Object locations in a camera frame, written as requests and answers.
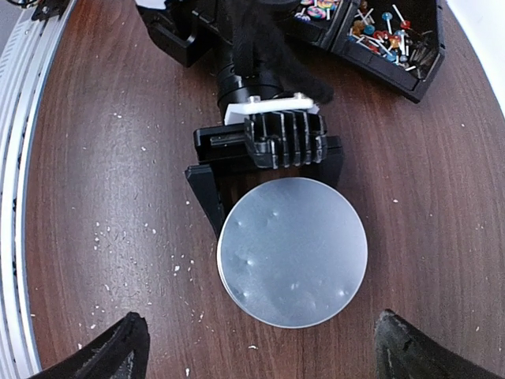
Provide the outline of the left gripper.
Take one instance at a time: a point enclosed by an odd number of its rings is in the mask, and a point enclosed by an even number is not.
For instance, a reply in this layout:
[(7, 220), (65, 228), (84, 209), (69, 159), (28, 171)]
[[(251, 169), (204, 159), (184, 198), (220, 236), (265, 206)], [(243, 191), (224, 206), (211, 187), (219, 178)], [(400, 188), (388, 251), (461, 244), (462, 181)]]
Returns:
[(187, 167), (185, 177), (217, 237), (226, 216), (215, 176), (296, 167), (302, 175), (336, 189), (342, 172), (342, 143), (328, 136), (322, 125), (213, 126), (197, 129), (193, 143), (199, 165)]

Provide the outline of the black three-compartment candy tray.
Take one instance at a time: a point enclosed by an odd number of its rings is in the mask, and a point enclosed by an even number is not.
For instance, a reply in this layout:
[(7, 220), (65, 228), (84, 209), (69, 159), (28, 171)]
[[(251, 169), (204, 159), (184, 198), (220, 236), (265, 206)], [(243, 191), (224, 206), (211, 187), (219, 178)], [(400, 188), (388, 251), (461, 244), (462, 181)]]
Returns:
[(300, 1), (279, 25), (418, 103), (445, 57), (442, 11), (439, 1)]

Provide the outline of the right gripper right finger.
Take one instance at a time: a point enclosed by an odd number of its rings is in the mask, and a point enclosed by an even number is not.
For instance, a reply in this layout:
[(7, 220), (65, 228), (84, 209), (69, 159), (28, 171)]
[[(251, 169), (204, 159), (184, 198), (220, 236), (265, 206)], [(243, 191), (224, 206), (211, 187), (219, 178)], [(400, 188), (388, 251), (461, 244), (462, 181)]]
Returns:
[(484, 378), (499, 376), (449, 351), (392, 310), (374, 331), (378, 378)]

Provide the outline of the pile of swirl lollipops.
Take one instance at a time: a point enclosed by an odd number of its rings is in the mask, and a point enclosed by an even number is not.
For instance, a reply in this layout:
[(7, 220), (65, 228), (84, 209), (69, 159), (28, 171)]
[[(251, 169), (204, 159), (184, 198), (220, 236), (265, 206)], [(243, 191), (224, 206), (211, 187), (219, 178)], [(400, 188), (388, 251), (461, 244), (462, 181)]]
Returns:
[(340, 4), (339, 0), (301, 0), (294, 16), (303, 21), (330, 21)]

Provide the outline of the pile of stick candies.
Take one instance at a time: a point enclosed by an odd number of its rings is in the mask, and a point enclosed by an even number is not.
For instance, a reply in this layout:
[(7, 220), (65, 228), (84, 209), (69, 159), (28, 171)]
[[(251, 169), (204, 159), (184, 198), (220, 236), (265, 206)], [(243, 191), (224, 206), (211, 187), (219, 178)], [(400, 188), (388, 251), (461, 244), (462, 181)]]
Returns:
[(347, 39), (387, 62), (412, 73), (420, 69), (415, 62), (416, 37), (411, 22), (398, 7), (398, 2), (382, 9), (370, 1), (360, 1), (354, 12)]

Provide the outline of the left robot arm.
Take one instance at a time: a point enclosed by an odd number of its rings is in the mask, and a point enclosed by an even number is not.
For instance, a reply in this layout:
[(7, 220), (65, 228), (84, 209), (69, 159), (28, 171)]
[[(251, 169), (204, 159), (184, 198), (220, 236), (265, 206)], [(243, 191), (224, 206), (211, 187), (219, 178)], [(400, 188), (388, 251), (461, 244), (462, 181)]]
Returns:
[(215, 55), (223, 122), (193, 134), (198, 162), (186, 179), (212, 229), (229, 212), (219, 182), (235, 175), (298, 167), (336, 186), (342, 143), (327, 132), (318, 106), (333, 91), (287, 44), (327, 50), (342, 23), (339, 6), (300, 1), (139, 1), (153, 43), (185, 67)]

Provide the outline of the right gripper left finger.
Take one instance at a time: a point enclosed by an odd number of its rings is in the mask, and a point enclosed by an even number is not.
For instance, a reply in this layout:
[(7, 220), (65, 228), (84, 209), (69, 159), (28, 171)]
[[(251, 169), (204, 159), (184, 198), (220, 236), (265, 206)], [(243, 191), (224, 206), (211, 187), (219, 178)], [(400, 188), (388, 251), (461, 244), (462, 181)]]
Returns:
[(145, 378), (149, 350), (146, 320), (129, 312), (79, 351), (34, 377)]

